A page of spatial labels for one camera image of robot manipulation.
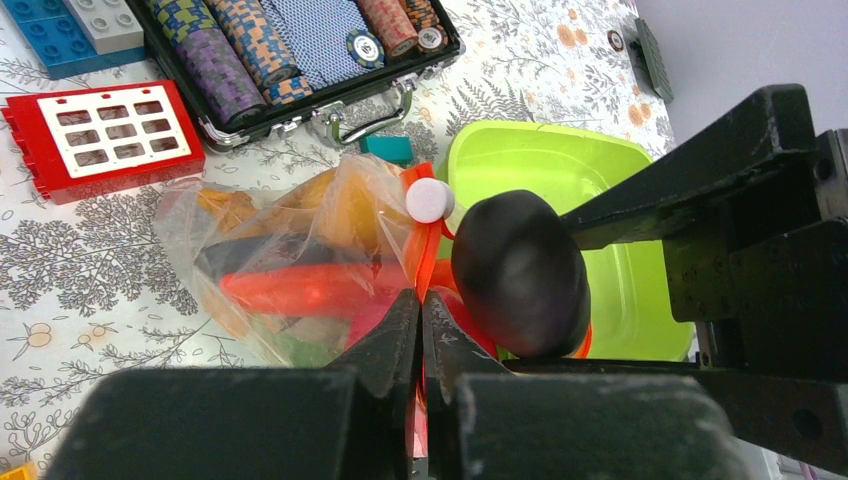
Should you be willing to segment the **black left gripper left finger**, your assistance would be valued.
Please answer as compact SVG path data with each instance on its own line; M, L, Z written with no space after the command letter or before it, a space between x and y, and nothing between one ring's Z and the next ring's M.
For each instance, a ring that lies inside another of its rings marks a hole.
M74 417L49 479L407 479L420 302L322 368L131 369Z

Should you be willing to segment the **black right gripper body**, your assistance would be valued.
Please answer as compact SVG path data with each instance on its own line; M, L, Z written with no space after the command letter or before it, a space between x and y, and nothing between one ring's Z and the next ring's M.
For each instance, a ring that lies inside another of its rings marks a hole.
M847 379L847 133L663 243L672 313L713 368Z

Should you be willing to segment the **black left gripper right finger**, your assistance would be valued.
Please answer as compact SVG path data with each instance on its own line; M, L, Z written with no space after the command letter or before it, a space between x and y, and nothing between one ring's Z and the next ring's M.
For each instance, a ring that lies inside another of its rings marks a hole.
M693 379L516 374L422 305L435 479L745 479L724 411Z

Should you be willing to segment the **orange toy carrot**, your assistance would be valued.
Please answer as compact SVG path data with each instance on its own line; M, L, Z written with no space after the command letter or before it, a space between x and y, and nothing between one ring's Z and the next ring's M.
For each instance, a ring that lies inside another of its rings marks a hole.
M336 263L231 273L218 286L227 299L254 313L350 317L411 283L398 264Z

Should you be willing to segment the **purple toy eggplant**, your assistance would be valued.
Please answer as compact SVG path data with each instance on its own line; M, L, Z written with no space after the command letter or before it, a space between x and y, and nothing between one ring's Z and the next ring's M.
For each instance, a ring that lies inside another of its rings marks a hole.
M475 203L455 234L452 272L472 320L522 358L575 353L589 332L584 257L556 211L528 190Z

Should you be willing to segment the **clear zip top bag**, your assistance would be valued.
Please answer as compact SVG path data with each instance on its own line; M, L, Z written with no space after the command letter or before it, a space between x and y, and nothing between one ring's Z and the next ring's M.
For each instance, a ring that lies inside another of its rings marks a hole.
M375 328L408 289L418 299L438 293L456 324L490 356L516 356L472 320L453 276L455 234L472 206L462 206L428 163L405 169L353 155L283 192L179 181L166 189L153 227L198 303L273 362L330 363ZM398 264L411 286L350 317L254 313L227 299L218 286L231 273L336 263Z

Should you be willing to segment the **green plastic tray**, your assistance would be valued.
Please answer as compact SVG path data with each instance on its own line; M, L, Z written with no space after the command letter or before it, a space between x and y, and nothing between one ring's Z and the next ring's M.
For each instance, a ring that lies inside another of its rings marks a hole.
M641 146L576 128L480 120L455 136L439 179L464 207L495 194L529 190L565 214L647 167ZM694 327L673 319L662 245L613 244L584 252L599 359L684 361Z

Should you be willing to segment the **loose poker chip on table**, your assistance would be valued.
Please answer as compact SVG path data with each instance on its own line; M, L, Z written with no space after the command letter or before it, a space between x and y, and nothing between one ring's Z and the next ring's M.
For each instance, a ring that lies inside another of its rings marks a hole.
M623 36L617 30L609 30L607 32L607 40L614 51L622 52L625 49Z

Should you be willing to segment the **small teal block by case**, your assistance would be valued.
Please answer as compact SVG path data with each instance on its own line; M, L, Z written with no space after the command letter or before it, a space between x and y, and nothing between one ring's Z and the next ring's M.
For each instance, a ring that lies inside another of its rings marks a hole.
M359 141L363 153L372 154L386 162L407 166L415 160L411 140L404 136L370 135Z

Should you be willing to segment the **small orange toy cracker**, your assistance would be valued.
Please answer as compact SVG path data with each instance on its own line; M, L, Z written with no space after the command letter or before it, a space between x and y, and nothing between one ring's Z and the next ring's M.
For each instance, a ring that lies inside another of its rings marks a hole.
M37 469L31 462L0 475L0 480L37 480Z

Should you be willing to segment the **black poker chip case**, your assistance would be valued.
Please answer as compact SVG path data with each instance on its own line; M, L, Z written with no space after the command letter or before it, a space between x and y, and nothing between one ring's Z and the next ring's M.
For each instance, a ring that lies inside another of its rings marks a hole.
M133 1L146 45L227 152L310 124L335 147L410 113L464 44L438 1Z

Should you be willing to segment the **blue playing card deck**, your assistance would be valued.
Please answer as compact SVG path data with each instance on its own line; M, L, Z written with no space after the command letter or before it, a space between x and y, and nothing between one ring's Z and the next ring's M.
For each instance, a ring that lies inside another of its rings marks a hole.
M355 2L268 0L261 5L312 89L323 89L368 72L353 60L346 47L350 31L366 28Z

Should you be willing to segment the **red white window brick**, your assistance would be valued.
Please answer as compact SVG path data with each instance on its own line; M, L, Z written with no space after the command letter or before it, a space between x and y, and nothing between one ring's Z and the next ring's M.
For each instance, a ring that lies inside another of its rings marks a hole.
M172 80L19 95L1 113L35 190L57 205L202 172Z

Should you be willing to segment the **grey toy brick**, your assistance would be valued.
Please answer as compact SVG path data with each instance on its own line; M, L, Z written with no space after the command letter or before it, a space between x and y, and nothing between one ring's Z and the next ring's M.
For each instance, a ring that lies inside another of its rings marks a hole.
M99 55L144 46L144 32L124 0L64 0Z

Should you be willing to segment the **blue toy brick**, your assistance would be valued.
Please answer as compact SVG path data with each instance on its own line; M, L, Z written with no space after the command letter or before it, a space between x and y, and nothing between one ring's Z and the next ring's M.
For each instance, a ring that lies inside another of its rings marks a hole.
M142 61L145 47L99 55L64 1L4 1L5 19L27 40L43 71L60 80Z

